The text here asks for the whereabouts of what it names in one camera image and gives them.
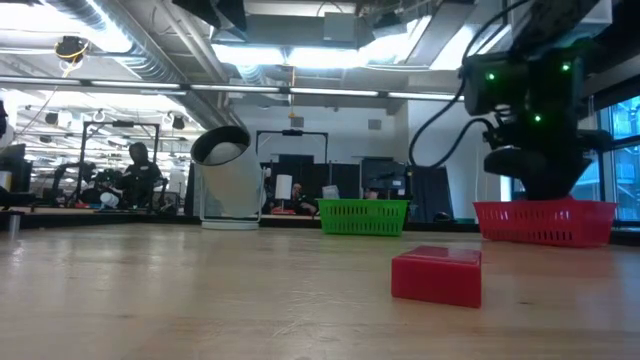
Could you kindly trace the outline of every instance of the red block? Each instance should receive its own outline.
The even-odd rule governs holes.
[[[482,253],[420,246],[391,261],[393,297],[479,308]]]

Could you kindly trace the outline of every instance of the laboratory room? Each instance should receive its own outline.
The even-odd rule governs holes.
[[[0,0],[0,357],[640,359],[639,12]]]

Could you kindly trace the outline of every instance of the green basket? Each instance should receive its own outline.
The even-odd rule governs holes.
[[[400,236],[407,200],[323,200],[320,220],[325,234]]]

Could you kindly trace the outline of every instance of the table surface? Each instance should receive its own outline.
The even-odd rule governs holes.
[[[393,299],[418,245],[483,250],[480,310]],[[127,224],[0,238],[13,359],[640,359],[640,252]]]

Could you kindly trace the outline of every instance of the red basket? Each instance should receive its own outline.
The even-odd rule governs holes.
[[[609,243],[617,204],[579,201],[477,202],[482,236],[567,247],[597,247]]]

